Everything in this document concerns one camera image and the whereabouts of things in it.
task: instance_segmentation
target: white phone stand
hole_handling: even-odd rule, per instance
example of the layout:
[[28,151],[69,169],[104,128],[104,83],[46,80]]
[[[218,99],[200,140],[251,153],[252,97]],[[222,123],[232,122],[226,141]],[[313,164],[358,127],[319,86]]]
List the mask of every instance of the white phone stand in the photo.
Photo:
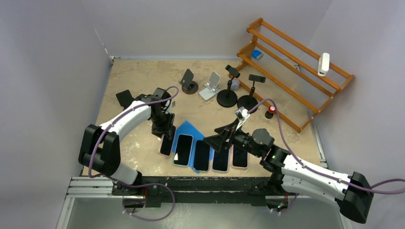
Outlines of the white phone stand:
[[200,91],[200,95],[204,100],[209,100],[220,92],[221,89],[218,86],[220,80],[221,77],[215,71],[213,71],[208,83],[205,84],[206,88]]

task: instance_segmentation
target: black smartphone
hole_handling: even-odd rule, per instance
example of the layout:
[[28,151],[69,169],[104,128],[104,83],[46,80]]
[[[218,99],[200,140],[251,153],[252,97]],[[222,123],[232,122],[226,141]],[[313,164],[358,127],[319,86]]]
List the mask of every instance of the black smartphone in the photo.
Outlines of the black smartphone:
[[176,127],[173,126],[172,128],[174,130],[173,130],[173,136],[171,137],[171,140],[168,139],[165,135],[162,136],[159,153],[162,155],[165,155],[165,156],[170,156],[171,148],[173,146],[174,133],[176,132]]
[[195,143],[194,169],[197,171],[208,171],[210,165],[211,147],[202,140]]
[[237,146],[233,146],[232,166],[236,168],[247,168],[248,152]]
[[220,152],[214,152],[213,171],[228,172],[229,168],[229,149],[224,149]]
[[176,149],[174,151],[173,164],[177,166],[188,166],[192,149],[192,136],[180,134],[177,137]]

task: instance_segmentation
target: gray floor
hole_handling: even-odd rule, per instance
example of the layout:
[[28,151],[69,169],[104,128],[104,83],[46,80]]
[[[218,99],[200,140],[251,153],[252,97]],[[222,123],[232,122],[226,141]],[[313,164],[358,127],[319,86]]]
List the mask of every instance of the gray floor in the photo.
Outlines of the gray floor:
[[[299,198],[285,215],[270,214],[266,207],[248,204],[177,204],[172,214],[159,222],[145,222],[122,214],[121,199],[76,199],[69,229],[342,229],[335,208],[310,198]],[[170,204],[141,209],[139,215],[159,218]]]

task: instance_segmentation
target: floor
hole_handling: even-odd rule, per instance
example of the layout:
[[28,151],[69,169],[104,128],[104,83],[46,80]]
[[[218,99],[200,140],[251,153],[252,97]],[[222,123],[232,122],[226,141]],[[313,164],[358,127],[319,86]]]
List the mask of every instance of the floor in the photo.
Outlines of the floor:
[[[103,98],[101,109],[96,121],[96,125],[109,121],[117,114],[122,112],[122,107],[116,99],[116,93],[129,89],[135,97],[138,94],[151,94],[157,87],[167,88],[172,85],[179,86],[178,81],[182,78],[186,69],[194,73],[194,81],[199,85],[199,91],[205,88],[204,84],[208,81],[212,71],[216,71],[222,78],[220,81],[221,89],[226,88],[228,80],[225,66],[229,64],[236,67],[239,61],[140,61],[140,60],[115,60],[111,70],[109,82]],[[256,73],[253,69],[243,69],[241,79],[250,74]],[[283,106],[283,112],[288,112],[288,106],[294,107],[294,101],[288,95],[279,93],[271,88],[269,79],[268,89],[264,85],[256,86],[256,90],[263,93],[270,92],[276,103]],[[248,92],[239,88],[236,91],[238,96],[248,94]],[[175,113],[174,125],[179,126],[184,121],[189,121],[203,135],[214,135],[215,128],[226,125],[234,121],[233,108],[222,108],[216,102],[216,98],[208,101],[203,100],[198,93],[187,95],[180,91],[175,98],[176,106],[173,109]],[[243,130],[252,133],[257,128],[266,128],[270,135],[275,138],[275,144],[284,147],[281,141],[277,120],[266,119],[264,113],[267,110],[265,106],[260,106],[245,123]],[[289,125],[282,122],[284,136],[294,150],[294,152],[304,160],[319,165],[319,153],[315,142],[311,126],[305,128],[301,133],[297,133]],[[218,177],[263,177],[269,176],[269,172],[259,165],[259,159],[249,155],[248,169],[241,170],[230,168],[227,173],[208,171],[206,173],[196,174],[189,167],[179,167],[172,163],[172,156],[165,157],[158,153],[160,139],[153,136],[150,132],[151,122],[143,122],[136,127],[121,142],[121,160],[130,167],[142,172],[144,176],[218,176]],[[84,169],[84,175],[87,174],[87,168]]]

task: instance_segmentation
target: red cap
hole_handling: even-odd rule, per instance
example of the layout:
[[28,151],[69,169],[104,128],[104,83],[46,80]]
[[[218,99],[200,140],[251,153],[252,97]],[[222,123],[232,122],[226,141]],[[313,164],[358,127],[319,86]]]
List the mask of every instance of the red cap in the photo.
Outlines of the red cap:
[[269,112],[270,114],[274,114],[274,113],[276,112],[276,107],[274,107],[274,106],[269,106],[269,107],[268,107],[268,112]]

